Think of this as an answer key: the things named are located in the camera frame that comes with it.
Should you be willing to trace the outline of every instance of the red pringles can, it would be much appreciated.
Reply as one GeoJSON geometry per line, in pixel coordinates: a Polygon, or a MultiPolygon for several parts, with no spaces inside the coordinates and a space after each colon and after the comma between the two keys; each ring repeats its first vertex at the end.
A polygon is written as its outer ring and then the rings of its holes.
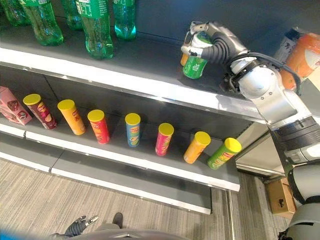
{"type": "Polygon", "coordinates": [[[158,156],[166,155],[174,131],[175,129],[170,123],[164,122],[159,125],[155,144],[155,153],[158,156]]]}
{"type": "Polygon", "coordinates": [[[29,94],[24,97],[23,103],[33,112],[45,129],[54,129],[57,122],[50,113],[39,94],[29,94]]]}
{"type": "Polygon", "coordinates": [[[88,119],[93,129],[94,135],[100,144],[107,144],[110,140],[109,131],[106,123],[105,113],[99,109],[88,113],[88,119]]]}

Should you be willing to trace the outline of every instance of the cardboard box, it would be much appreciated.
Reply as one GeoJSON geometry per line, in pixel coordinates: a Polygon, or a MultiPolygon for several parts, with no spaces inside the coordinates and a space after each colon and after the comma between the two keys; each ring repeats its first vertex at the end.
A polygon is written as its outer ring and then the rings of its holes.
{"type": "Polygon", "coordinates": [[[266,186],[273,214],[291,219],[296,212],[296,204],[288,180],[283,178],[266,186]]]}
{"type": "Polygon", "coordinates": [[[11,122],[26,125],[32,117],[9,88],[0,86],[0,112],[11,122]]]}

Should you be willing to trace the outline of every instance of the blue pringles can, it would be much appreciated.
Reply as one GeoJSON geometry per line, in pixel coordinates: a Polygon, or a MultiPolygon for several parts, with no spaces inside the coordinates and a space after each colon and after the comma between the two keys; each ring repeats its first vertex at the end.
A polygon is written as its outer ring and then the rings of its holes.
{"type": "Polygon", "coordinates": [[[129,113],[125,116],[126,137],[130,147],[139,145],[140,140],[140,121],[141,118],[136,113],[129,113]]]}

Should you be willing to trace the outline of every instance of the black shoe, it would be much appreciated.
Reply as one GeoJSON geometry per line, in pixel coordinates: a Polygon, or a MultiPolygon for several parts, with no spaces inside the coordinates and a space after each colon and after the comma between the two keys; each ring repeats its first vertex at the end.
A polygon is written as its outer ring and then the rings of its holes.
{"type": "Polygon", "coordinates": [[[122,215],[121,212],[117,212],[112,220],[113,224],[117,224],[119,226],[119,228],[122,229],[122,223],[124,222],[124,216],[122,215]]]}

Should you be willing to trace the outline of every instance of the pink box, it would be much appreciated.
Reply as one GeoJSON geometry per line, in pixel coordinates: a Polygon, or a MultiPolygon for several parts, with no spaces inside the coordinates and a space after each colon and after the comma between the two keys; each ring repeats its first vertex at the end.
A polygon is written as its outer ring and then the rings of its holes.
{"type": "Polygon", "coordinates": [[[0,112],[11,122],[26,125],[32,117],[9,88],[0,86],[0,112]]]}

